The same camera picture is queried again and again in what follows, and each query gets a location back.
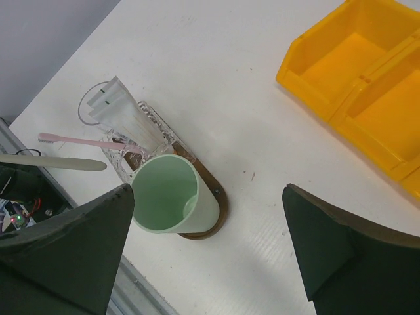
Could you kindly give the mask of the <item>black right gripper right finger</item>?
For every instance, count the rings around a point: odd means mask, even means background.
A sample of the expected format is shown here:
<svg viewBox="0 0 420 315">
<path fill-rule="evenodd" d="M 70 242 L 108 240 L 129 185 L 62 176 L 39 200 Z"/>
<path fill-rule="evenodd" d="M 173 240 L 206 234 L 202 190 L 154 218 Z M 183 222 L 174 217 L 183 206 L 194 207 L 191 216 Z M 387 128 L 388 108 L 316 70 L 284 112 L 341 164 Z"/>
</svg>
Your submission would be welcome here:
<svg viewBox="0 0 420 315">
<path fill-rule="evenodd" d="M 418 314 L 419 237 L 288 184 L 283 208 L 317 314 Z"/>
</svg>

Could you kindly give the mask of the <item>yellow bin right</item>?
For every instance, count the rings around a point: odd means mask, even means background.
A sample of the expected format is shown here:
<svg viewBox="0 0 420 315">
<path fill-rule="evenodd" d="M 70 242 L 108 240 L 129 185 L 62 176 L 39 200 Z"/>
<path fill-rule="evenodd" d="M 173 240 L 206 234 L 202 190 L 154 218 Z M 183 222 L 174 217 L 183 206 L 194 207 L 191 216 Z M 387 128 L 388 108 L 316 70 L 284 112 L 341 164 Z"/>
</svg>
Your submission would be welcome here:
<svg viewBox="0 0 420 315">
<path fill-rule="evenodd" d="M 416 168 L 401 181 L 402 188 L 413 198 L 413 201 L 419 205 L 420 201 L 420 168 Z"/>
</svg>

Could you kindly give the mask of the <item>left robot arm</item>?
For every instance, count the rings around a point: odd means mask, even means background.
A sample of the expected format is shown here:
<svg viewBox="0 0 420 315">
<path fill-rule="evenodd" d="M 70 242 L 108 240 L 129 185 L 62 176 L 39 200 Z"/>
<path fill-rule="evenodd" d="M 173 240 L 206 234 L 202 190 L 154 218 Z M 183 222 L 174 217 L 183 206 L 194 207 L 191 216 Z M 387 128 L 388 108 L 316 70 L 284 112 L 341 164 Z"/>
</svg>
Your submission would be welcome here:
<svg viewBox="0 0 420 315">
<path fill-rule="evenodd" d="M 31 202 L 40 196 L 42 187 L 40 173 L 1 165 L 1 199 Z"/>
</svg>

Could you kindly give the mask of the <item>yellow bin middle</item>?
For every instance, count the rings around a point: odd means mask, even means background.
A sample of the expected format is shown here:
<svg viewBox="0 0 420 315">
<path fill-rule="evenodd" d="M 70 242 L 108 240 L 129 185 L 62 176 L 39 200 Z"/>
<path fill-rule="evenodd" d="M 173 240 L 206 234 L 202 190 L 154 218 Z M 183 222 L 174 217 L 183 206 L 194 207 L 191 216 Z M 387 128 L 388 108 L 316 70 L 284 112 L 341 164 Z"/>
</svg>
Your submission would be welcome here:
<svg viewBox="0 0 420 315">
<path fill-rule="evenodd" d="M 419 33 L 363 73 L 331 125 L 391 179 L 419 168 Z"/>
</svg>

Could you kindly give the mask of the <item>clear glass tumbler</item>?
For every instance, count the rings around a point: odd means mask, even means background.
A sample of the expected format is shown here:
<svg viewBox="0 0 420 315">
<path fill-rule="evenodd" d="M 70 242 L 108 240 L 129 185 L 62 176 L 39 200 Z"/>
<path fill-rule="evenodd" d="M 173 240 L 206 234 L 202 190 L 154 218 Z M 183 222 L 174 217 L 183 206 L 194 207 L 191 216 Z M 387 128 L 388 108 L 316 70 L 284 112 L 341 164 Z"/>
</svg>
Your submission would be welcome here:
<svg viewBox="0 0 420 315">
<path fill-rule="evenodd" d="M 108 84 L 110 83 L 110 81 L 103 81 L 100 83 L 97 83 L 96 85 L 92 86 L 81 98 L 81 100 L 79 101 L 78 107 L 77 107 L 77 116 L 80 120 L 80 122 L 82 122 L 82 124 L 86 125 L 86 126 L 97 126 L 100 125 L 100 122 L 87 122 L 82 118 L 81 115 L 81 105 L 84 102 L 85 97 L 95 88 L 102 86 L 99 89 L 99 92 L 97 92 L 92 99 L 90 99 L 89 101 L 86 102 L 86 104 L 91 108 L 96 108 L 96 107 L 103 107 L 103 106 L 108 106 L 111 102 L 112 102 L 112 96 L 103 96 L 106 91 L 108 90 Z"/>
</svg>

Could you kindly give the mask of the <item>white toothpaste tube black cap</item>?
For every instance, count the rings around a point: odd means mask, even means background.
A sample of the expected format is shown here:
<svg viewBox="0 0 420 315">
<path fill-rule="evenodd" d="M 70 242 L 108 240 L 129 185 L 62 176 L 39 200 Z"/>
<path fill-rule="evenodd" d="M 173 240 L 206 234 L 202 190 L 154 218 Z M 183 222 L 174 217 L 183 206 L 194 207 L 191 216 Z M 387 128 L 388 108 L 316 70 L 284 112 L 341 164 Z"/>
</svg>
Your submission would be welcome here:
<svg viewBox="0 0 420 315">
<path fill-rule="evenodd" d="M 112 102 L 108 106 L 91 109 L 88 115 L 96 122 L 122 133 L 123 128 L 130 126 L 138 114 L 135 99 L 118 76 L 110 80 L 103 96 L 112 96 Z"/>
</svg>

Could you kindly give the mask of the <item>pink toothbrush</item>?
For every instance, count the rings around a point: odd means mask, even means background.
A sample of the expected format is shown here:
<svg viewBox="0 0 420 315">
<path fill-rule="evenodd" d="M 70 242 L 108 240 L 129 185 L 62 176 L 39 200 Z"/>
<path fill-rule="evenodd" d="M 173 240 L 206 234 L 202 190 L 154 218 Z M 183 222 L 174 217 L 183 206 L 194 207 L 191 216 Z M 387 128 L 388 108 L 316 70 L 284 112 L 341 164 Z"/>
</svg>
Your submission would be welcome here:
<svg viewBox="0 0 420 315">
<path fill-rule="evenodd" d="M 132 144 L 124 144 L 124 143 L 116 143 L 116 142 L 103 142 L 103 141 L 95 141 L 95 140 L 85 140 L 80 138 L 71 138 L 65 136 L 58 136 L 56 134 L 50 133 L 39 133 L 38 134 L 38 141 L 39 142 L 48 142 L 48 143 L 55 143 L 55 142 L 69 142 L 74 144 L 83 144 L 88 146 L 96 146 L 103 149 L 108 150 L 119 150 L 119 151 L 127 151 L 130 153 L 135 154 L 142 154 L 143 151 L 138 146 Z"/>
</svg>

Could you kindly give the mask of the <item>yellow bin left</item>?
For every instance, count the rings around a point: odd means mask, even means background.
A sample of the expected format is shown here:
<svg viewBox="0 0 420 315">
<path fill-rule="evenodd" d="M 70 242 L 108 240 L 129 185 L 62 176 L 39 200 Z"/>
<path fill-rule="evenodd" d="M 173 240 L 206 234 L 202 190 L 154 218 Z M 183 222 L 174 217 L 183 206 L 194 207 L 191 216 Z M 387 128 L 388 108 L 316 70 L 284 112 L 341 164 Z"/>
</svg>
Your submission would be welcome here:
<svg viewBox="0 0 420 315">
<path fill-rule="evenodd" d="M 329 121 L 418 30 L 419 11 L 397 1 L 345 1 L 292 42 L 276 81 Z"/>
</svg>

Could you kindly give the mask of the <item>wooden oval tray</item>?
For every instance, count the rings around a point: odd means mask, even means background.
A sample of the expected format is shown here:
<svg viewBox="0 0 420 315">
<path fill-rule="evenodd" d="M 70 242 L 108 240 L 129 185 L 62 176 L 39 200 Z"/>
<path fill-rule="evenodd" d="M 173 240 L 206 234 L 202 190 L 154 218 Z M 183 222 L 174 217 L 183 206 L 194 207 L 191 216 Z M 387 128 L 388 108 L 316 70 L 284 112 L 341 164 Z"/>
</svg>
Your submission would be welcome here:
<svg viewBox="0 0 420 315">
<path fill-rule="evenodd" d="M 148 118 L 163 133 L 164 142 L 154 152 L 104 151 L 133 189 L 134 222 L 155 234 L 210 238 L 228 217 L 224 188 L 158 114 L 149 111 Z"/>
</svg>

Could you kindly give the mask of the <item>yellow bin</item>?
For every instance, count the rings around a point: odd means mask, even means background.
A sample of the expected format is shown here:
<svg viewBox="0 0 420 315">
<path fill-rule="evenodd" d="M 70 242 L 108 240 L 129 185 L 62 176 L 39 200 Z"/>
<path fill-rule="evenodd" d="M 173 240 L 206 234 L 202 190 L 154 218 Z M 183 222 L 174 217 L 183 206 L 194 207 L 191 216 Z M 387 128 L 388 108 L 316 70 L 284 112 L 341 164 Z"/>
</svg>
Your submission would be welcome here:
<svg viewBox="0 0 420 315">
<path fill-rule="evenodd" d="M 419 33 L 363 73 L 331 125 L 391 179 L 419 168 Z"/>
<path fill-rule="evenodd" d="M 418 30 L 419 11 L 397 1 L 345 1 L 292 42 L 276 81 L 329 121 Z"/>
<path fill-rule="evenodd" d="M 419 205 L 420 201 L 420 168 L 416 168 L 401 181 L 402 188 L 413 198 L 413 201 Z"/>
</svg>

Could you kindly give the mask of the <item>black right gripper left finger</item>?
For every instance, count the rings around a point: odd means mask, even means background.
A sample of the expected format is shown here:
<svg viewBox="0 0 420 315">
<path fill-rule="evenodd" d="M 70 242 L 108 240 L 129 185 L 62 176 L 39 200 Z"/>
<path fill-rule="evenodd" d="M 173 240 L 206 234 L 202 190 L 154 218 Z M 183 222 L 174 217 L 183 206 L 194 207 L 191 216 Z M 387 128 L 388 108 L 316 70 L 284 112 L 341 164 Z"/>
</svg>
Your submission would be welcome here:
<svg viewBox="0 0 420 315">
<path fill-rule="evenodd" d="M 122 184 L 1 236 L 1 313 L 105 314 L 134 206 Z"/>
</svg>

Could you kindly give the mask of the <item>green plastic cup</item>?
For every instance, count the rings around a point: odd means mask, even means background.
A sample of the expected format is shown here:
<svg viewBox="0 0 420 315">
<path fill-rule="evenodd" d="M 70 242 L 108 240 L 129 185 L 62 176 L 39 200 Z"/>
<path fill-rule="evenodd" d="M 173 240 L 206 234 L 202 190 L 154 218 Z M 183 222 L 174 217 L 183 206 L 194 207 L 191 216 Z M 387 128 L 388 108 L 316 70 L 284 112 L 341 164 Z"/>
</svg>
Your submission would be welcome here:
<svg viewBox="0 0 420 315">
<path fill-rule="evenodd" d="M 220 207 L 187 159 L 165 154 L 148 160 L 131 182 L 134 221 L 155 234 L 206 232 L 219 219 Z"/>
</svg>

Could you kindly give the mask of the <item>grey toothbrush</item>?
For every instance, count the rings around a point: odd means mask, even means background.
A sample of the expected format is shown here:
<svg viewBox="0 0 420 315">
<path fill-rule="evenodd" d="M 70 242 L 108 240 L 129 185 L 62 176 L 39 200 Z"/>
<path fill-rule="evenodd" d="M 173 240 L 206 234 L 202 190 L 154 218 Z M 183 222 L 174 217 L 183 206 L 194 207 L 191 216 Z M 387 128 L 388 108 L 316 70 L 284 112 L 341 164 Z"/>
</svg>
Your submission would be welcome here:
<svg viewBox="0 0 420 315">
<path fill-rule="evenodd" d="M 36 167 L 52 167 L 59 169 L 73 169 L 80 171 L 103 171 L 107 168 L 104 162 L 91 159 L 77 159 L 70 157 L 26 156 L 1 154 L 1 163 L 29 165 Z"/>
</svg>

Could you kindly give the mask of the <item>clear glass holder block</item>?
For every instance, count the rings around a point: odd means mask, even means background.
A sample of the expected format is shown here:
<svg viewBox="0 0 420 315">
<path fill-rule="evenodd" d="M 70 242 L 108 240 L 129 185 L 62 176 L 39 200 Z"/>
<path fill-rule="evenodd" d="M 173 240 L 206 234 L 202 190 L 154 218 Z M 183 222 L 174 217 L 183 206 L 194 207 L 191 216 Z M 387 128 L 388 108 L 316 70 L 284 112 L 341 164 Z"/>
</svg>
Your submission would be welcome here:
<svg viewBox="0 0 420 315">
<path fill-rule="evenodd" d="M 138 108 L 141 122 L 135 124 L 134 135 L 127 131 L 119 133 L 108 129 L 101 138 L 105 143 L 123 145 L 122 149 L 102 150 L 123 182 L 132 182 L 134 174 L 144 163 L 163 154 L 178 154 L 191 163 L 196 161 L 191 149 L 151 106 L 141 101 Z"/>
</svg>

